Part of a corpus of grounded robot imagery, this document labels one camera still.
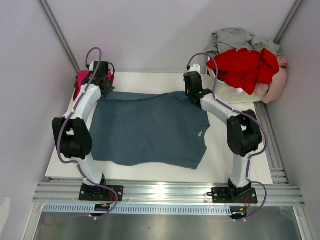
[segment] blue t-shirt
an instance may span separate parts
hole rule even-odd
[[[164,163],[197,169],[209,126],[207,112],[192,105],[185,92],[112,92],[94,112],[92,156],[124,166]]]

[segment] black mounting plate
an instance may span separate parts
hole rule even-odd
[[[207,195],[212,197],[214,204],[245,204],[245,197],[249,198],[251,204],[258,203],[257,193],[254,188],[250,188],[250,190],[238,196],[236,200],[232,200],[228,187],[212,187],[211,192],[208,192]]]
[[[124,195],[124,186],[119,185],[107,185],[108,188],[113,189],[118,195],[118,202],[122,202],[122,197]],[[103,193],[102,189],[98,186],[88,186],[82,184],[79,194],[80,201],[99,201],[99,202],[113,202],[114,199],[108,193],[112,193],[106,189]]]

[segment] red cloth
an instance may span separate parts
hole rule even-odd
[[[76,78],[76,82],[74,84],[75,90],[73,94],[73,101],[75,101],[80,93],[82,81],[88,76],[90,71],[79,71],[78,76]],[[108,73],[107,77],[109,78],[110,82],[114,84],[115,76],[111,74],[111,72]]]
[[[266,48],[261,52],[234,48],[214,59],[218,65],[218,79],[235,89],[242,88],[249,95],[254,93],[257,83],[269,85],[280,70],[277,57]],[[212,60],[206,65],[216,70]]]
[[[78,76],[77,76],[76,82],[74,84],[75,90],[74,90],[74,94],[73,94],[73,101],[75,101],[77,99],[77,97],[80,93],[82,81],[86,78],[86,76],[88,76],[89,73],[90,73],[90,71],[79,71],[78,72]]]

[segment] basket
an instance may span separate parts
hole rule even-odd
[[[211,68],[206,67],[206,73],[209,74],[212,81],[215,81],[216,74]],[[263,96],[257,96],[255,93],[249,95],[241,88],[236,89],[219,79],[215,85],[215,95],[229,104],[254,103],[263,100]]]

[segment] cable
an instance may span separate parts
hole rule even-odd
[[[244,113],[244,112],[242,112],[242,111],[238,111],[238,110],[234,109],[233,107],[231,107],[230,105],[228,105],[227,103],[221,101],[220,99],[218,99],[218,98],[216,97],[216,92],[215,92],[215,91],[216,91],[216,85],[217,85],[218,72],[219,72],[219,71],[218,71],[218,64],[217,64],[216,60],[215,60],[210,54],[204,53],[204,52],[199,52],[199,53],[193,55],[193,56],[191,57],[191,59],[189,60],[188,64],[186,65],[186,69],[187,69],[187,70],[190,69],[190,63],[191,63],[191,61],[192,61],[196,56],[199,56],[199,55],[204,55],[204,56],[209,57],[209,58],[213,61],[214,66],[215,66],[215,79],[214,79],[214,84],[213,84],[213,88],[212,88],[213,99],[214,99],[215,101],[217,101],[219,104],[221,104],[222,106],[224,106],[225,108],[231,110],[232,112],[237,113],[237,114],[240,114],[240,115],[243,115],[243,116],[245,116],[246,118],[249,118],[250,120],[252,120],[254,123],[256,123],[256,124],[259,126],[259,128],[261,129],[261,131],[262,131],[262,133],[263,133],[263,136],[264,136],[264,146],[263,146],[263,149],[262,149],[261,151],[259,151],[259,152],[256,152],[256,153],[251,154],[251,155],[248,157],[248,163],[247,163],[247,166],[246,166],[245,177],[246,177],[246,179],[248,180],[248,182],[251,183],[251,184],[259,184],[259,185],[261,185],[261,186],[263,187],[263,189],[264,189],[264,198],[263,198],[263,201],[262,201],[260,207],[259,207],[254,213],[252,213],[252,214],[250,214],[249,216],[246,217],[246,218],[250,218],[250,217],[254,216],[256,213],[258,213],[258,212],[264,207],[264,205],[265,205],[265,203],[266,203],[266,201],[267,201],[268,193],[267,193],[267,188],[266,188],[266,186],[265,186],[262,182],[259,182],[259,181],[251,181],[251,180],[249,179],[249,169],[250,169],[251,158],[254,157],[254,156],[258,156],[258,155],[260,155],[260,154],[262,154],[262,153],[264,153],[264,152],[266,151],[266,149],[267,149],[267,147],[268,147],[268,136],[267,136],[267,133],[266,133],[265,129],[263,128],[263,126],[262,126],[254,117],[252,117],[252,116],[250,116],[250,115],[248,115],[248,114],[246,114],[246,113]]]
[[[110,64],[110,65],[112,66],[112,68],[113,68],[112,76],[114,76],[114,75],[115,75],[115,73],[116,73],[115,66],[114,66],[111,62],[109,62],[109,64]]]
[[[116,206],[117,206],[117,203],[118,203],[118,194],[116,193],[116,191],[114,191],[112,188],[110,187],[107,187],[107,186],[103,186],[103,185],[100,185],[98,183],[95,183],[93,182],[91,179],[89,179],[86,174],[83,172],[83,170],[81,169],[81,166],[79,164],[79,162],[77,160],[70,160],[70,161],[65,161],[63,158],[62,158],[62,155],[61,155],[61,139],[62,139],[62,135],[65,131],[65,128],[67,126],[67,123],[68,121],[70,120],[70,118],[72,117],[72,115],[74,114],[74,112],[76,111],[78,105],[80,104],[82,98],[84,97],[84,95],[86,94],[91,82],[93,81],[98,69],[99,69],[99,66],[100,66],[100,63],[101,63],[101,59],[102,59],[102,51],[99,47],[93,47],[90,49],[90,51],[87,53],[86,57],[85,57],[85,64],[87,65],[88,63],[88,57],[90,55],[90,53],[93,51],[93,50],[98,50],[99,51],[99,60],[98,60],[98,63],[93,71],[93,74],[91,75],[90,77],[90,80],[89,82],[87,83],[85,89],[84,89],[84,92],[82,92],[82,94],[79,96],[79,98],[77,99],[75,105],[74,105],[74,108],[72,109],[71,113],[69,114],[69,116],[65,119],[64,123],[62,124],[62,127],[61,127],[61,130],[59,132],[59,135],[58,135],[58,140],[57,140],[57,145],[56,145],[56,150],[57,150],[57,153],[58,153],[58,158],[59,160],[63,163],[63,164],[76,164],[76,167],[78,168],[80,174],[82,175],[82,177],[88,181],[89,183],[91,183],[92,185],[94,186],[97,186],[97,187],[100,187],[100,188],[103,188],[103,189],[106,189],[108,190],[109,192],[112,192],[113,195],[115,196],[115,200],[114,200],[114,205],[112,208],[109,209],[109,211],[107,211],[106,213],[104,213],[103,215],[101,216],[95,216],[94,217],[94,220],[97,220],[97,219],[102,219],[104,217],[106,217],[110,212],[112,212]],[[65,221],[68,221],[68,220],[71,220],[71,219],[74,219],[76,217],[84,217],[84,216],[88,216],[88,215],[77,215],[77,216],[73,216],[73,217],[70,217],[70,218],[67,218],[65,220],[63,220],[63,222]]]

